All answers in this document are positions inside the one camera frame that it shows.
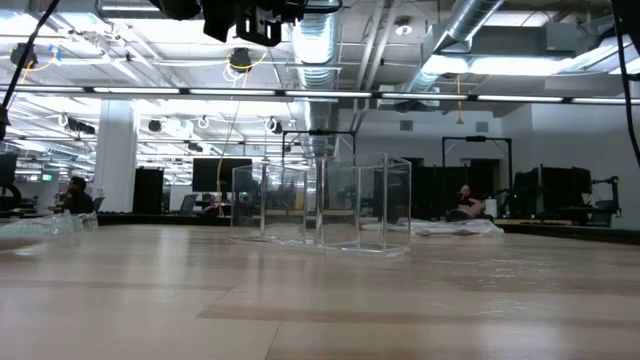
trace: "seated person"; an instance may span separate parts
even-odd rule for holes
[[[67,193],[69,196],[62,205],[62,210],[69,210],[72,214],[89,214],[92,213],[93,199],[84,190],[87,188],[87,182],[81,178],[74,176],[69,181]]]
[[[471,188],[464,185],[458,192],[460,196],[458,201],[458,209],[468,213],[472,219],[475,219],[484,213],[484,203],[471,197]]]

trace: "ventilation duct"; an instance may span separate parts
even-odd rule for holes
[[[484,25],[491,15],[502,5],[504,0],[458,0],[453,7],[451,17],[443,23],[429,29],[423,47],[424,64],[413,76],[403,91],[427,92],[442,74],[429,71],[429,59],[437,50],[455,43],[466,43],[458,52],[468,51],[471,38]]]
[[[314,3],[327,6],[326,1],[310,0],[308,6]],[[293,30],[293,51],[296,62],[312,65],[298,69],[300,87],[305,90],[334,90],[337,87],[335,70],[313,65],[326,65],[336,56],[336,33],[338,26],[337,14],[307,14]],[[311,101],[304,104],[305,124],[307,130],[335,130],[337,126],[338,106],[335,102]],[[324,155],[324,145],[309,140],[314,155]]]

